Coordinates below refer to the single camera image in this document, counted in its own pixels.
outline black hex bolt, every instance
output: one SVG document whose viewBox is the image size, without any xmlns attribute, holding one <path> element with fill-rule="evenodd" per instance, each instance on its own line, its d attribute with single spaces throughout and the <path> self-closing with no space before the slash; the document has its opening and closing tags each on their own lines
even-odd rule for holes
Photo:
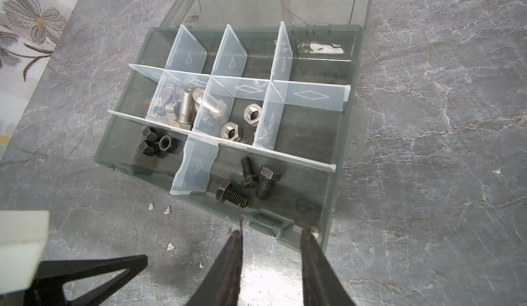
<svg viewBox="0 0 527 306">
<path fill-rule="evenodd" d="M 156 144 L 151 143 L 148 140 L 143 140 L 141 144 L 139 144 L 139 149 L 146 156 L 154 156 L 159 150 Z"/>
<path fill-rule="evenodd" d="M 274 167 L 264 164 L 260 171 L 260 184 L 256 190 L 256 197 L 260 200 L 265 201 L 269 197 L 271 189 L 275 181 L 279 181 L 282 178 L 282 174 L 278 172 Z"/>
<path fill-rule="evenodd" d="M 231 181 L 228 179 L 222 181 L 218 187 L 218 191 L 216 191 L 216 200 L 220 202 L 225 202 L 225 200 L 228 200 L 229 202 L 239 205 L 240 207 L 247 206 L 247 196 L 235 190 Z"/>
<path fill-rule="evenodd" d="M 171 136 L 162 136 L 159 139 L 159 149 L 171 153 L 176 149 L 176 139 Z"/>
<path fill-rule="evenodd" d="M 258 185 L 258 176 L 254 174 L 253 164 L 248 156 L 241 158 L 241 169 L 243 170 L 242 184 L 245 188 Z"/>
<path fill-rule="evenodd" d="M 143 130 L 143 137 L 151 143 L 155 143 L 161 138 L 161 132 L 156 128 L 146 126 Z"/>
</svg>

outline floral pattern cloth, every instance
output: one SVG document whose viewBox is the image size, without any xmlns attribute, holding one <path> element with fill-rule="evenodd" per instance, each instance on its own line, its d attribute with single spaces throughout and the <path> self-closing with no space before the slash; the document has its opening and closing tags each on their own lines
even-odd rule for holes
<svg viewBox="0 0 527 306">
<path fill-rule="evenodd" d="M 11 24 L 30 29 L 31 39 L 36 44 L 42 44 L 46 38 L 56 44 L 67 22 L 66 18 L 56 8 L 51 7 L 42 11 L 38 0 L 7 0 L 2 8 Z M 17 43 L 18 38 L 19 36 L 15 33 L 0 31 L 0 68 L 3 65 L 16 66 L 21 62 L 21 58 L 32 59 L 22 72 L 25 81 L 31 66 L 40 59 L 51 57 L 53 51 L 26 43 L 24 46 L 38 52 L 38 55 L 21 55 L 10 51 L 8 47 Z"/>
<path fill-rule="evenodd" d="M 38 0 L 7 0 L 3 10 L 13 25 L 31 28 L 31 39 L 36 44 L 42 44 L 46 36 L 57 43 L 67 22 L 56 8 L 42 12 Z"/>
</svg>

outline clear plastic divider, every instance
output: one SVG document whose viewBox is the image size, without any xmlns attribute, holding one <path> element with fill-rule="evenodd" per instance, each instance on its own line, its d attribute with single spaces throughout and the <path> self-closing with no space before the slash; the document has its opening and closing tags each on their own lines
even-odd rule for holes
<svg viewBox="0 0 527 306">
<path fill-rule="evenodd" d="M 143 76 L 148 77 L 149 79 L 154 80 L 157 83 L 159 83 L 159 80 L 163 75 L 163 68 L 136 64 L 128 65 L 130 66 L 130 68 L 133 68 L 135 71 L 140 72 Z"/>
<path fill-rule="evenodd" d="M 280 126 L 280 120 L 282 118 L 282 111 L 284 110 L 284 103 L 284 99 L 276 90 L 273 82 L 269 82 L 266 98 L 263 101 L 260 123 L 254 135 L 253 145 L 267 150 L 274 149 L 274 143 L 278 135 L 278 127 Z"/>
<path fill-rule="evenodd" d="M 183 162 L 174 176 L 170 194 L 188 195 L 207 191 L 210 167 L 218 155 L 218 143 L 212 138 L 191 133 L 183 149 Z"/>
<path fill-rule="evenodd" d="M 201 99 L 192 130 L 220 137 L 221 128 L 227 123 L 233 104 L 234 95 L 212 77 Z"/>
<path fill-rule="evenodd" d="M 210 75 L 193 72 L 167 70 L 167 73 L 178 80 L 177 86 L 181 89 L 205 89 L 210 79 Z"/>
<path fill-rule="evenodd" d="M 289 80 L 291 75 L 291 66 L 293 64 L 293 50 L 289 43 L 286 24 L 280 23 L 278 31 L 278 40 L 274 50 L 273 66 L 271 68 L 271 80 Z"/>
<path fill-rule="evenodd" d="M 132 120 L 134 122 L 137 122 L 137 123 L 145 125 L 145 126 L 160 127 L 160 128 L 166 129 L 166 130 L 179 132 L 179 133 L 182 133 L 182 134 L 189 134 L 190 133 L 190 131 L 188 131 L 188 130 L 180 129 L 180 128 L 177 128 L 175 126 L 171 126 L 171 125 L 160 123 L 160 122 L 153 122 L 151 120 L 147 120 L 146 118 L 137 117 L 137 116 L 133 116 L 133 115 L 130 115 L 130 114 L 121 113 L 121 112 L 115 112 L 113 110 L 108 110 L 108 112 L 110 114 L 112 114 L 112 115 L 116 115 L 116 116 L 119 116 L 119 117 L 122 117 L 122 118 L 126 118 L 128 120 Z"/>
<path fill-rule="evenodd" d="M 269 80 L 244 77 L 213 77 L 223 86 L 234 98 L 264 100 Z"/>
<path fill-rule="evenodd" d="M 274 80 L 273 85 L 284 103 L 342 112 L 348 101 L 349 85 L 319 84 Z"/>
<path fill-rule="evenodd" d="M 274 150 L 285 104 L 342 112 L 350 90 L 349 85 L 270 82 L 253 145 Z"/>
<path fill-rule="evenodd" d="M 181 25 L 168 55 L 165 69 L 172 71 L 201 72 L 207 51 L 201 43 Z"/>
<path fill-rule="evenodd" d="M 247 51 L 232 27 L 227 25 L 214 60 L 212 75 L 241 77 L 246 62 Z"/>
</svg>

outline stainless steel bolt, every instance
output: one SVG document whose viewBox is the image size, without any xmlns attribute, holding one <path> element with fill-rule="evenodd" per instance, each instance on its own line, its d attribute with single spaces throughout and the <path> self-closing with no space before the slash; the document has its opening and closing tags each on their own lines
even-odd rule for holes
<svg viewBox="0 0 527 306">
<path fill-rule="evenodd" d="M 194 109 L 192 91 L 189 89 L 183 90 L 181 98 L 178 121 L 181 124 L 192 124 L 192 110 Z"/>
<path fill-rule="evenodd" d="M 208 95 L 207 99 L 204 99 L 203 96 L 205 91 L 203 89 L 197 88 L 192 93 L 192 98 L 200 104 L 203 105 L 206 109 L 209 110 L 210 114 L 214 117 L 220 117 L 225 113 L 227 105 L 222 101 L 214 98 L 212 95 Z"/>
</svg>

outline hex bolt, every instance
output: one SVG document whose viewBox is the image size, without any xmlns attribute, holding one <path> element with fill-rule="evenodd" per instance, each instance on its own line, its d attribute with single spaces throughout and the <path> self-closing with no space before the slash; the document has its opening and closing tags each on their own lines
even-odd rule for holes
<svg viewBox="0 0 527 306">
<path fill-rule="evenodd" d="M 194 109 L 192 90 L 183 90 L 183 92 L 181 92 L 181 98 L 178 122 L 181 124 L 192 124 L 192 111 Z"/>
<path fill-rule="evenodd" d="M 161 132 L 154 127 L 146 126 L 143 129 L 143 137 L 151 143 L 155 143 L 161 138 Z"/>
<path fill-rule="evenodd" d="M 248 156 L 241 158 L 241 169 L 243 170 L 242 184 L 245 188 L 258 185 L 258 176 L 254 174 L 253 164 Z"/>
<path fill-rule="evenodd" d="M 216 200 L 220 202 L 225 202 L 228 200 L 231 203 L 239 205 L 241 208 L 247 206 L 247 196 L 234 189 L 230 180 L 225 179 L 221 182 L 216 191 Z"/>
<path fill-rule="evenodd" d="M 176 149 L 176 139 L 172 138 L 171 136 L 162 136 L 161 139 L 159 139 L 159 149 L 162 151 L 166 151 L 167 153 L 171 153 Z"/>
<path fill-rule="evenodd" d="M 214 98 L 209 94 L 207 99 L 203 98 L 205 91 L 200 88 L 196 88 L 192 93 L 194 101 L 203 105 L 214 117 L 220 117 L 225 113 L 226 105 L 223 101 Z"/>
<path fill-rule="evenodd" d="M 264 164 L 262 165 L 260 176 L 260 184 L 258 184 L 258 189 L 256 190 L 256 197 L 265 201 L 269 197 L 271 189 L 273 189 L 274 182 L 279 181 L 282 175 L 274 167 Z"/>
</svg>

